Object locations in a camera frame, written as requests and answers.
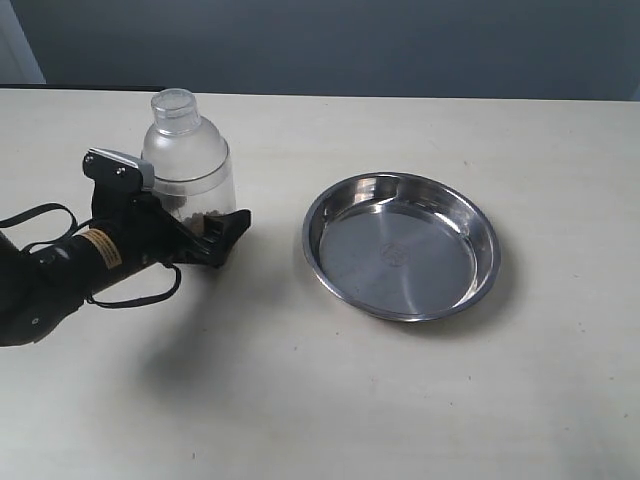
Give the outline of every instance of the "gray wall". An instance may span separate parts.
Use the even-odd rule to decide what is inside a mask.
[[[13,0],[50,83],[629,99],[640,0]]]

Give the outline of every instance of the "metal bowl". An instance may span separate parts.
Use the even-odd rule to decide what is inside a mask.
[[[480,300],[500,268],[487,217],[439,182],[370,173],[322,193],[303,226],[307,261],[337,297],[376,317],[435,320]]]

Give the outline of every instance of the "embossed logo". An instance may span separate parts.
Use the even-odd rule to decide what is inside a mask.
[[[401,267],[409,259],[409,251],[403,245],[395,242],[385,243],[380,249],[382,261],[392,267]]]

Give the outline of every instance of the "clear plastic container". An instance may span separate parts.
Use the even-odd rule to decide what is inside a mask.
[[[154,123],[145,135],[142,158],[154,166],[154,194],[201,235],[203,215],[236,208],[229,146],[216,126],[200,116],[187,90],[163,90],[153,96],[151,108]]]

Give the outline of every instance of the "robotic arm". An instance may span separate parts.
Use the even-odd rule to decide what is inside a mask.
[[[85,301],[104,308],[163,301],[180,286],[175,264],[221,267],[251,224],[249,210],[205,215],[203,235],[194,235],[152,194],[153,165],[127,154],[90,149],[83,171],[95,182],[90,220],[78,225],[66,207],[51,203],[0,221],[0,228],[9,228],[52,210],[65,210],[72,218],[60,238],[22,250],[0,231],[0,346],[41,340]],[[32,252],[36,245],[47,246]],[[94,299],[154,263],[175,271],[169,291],[116,303]]]

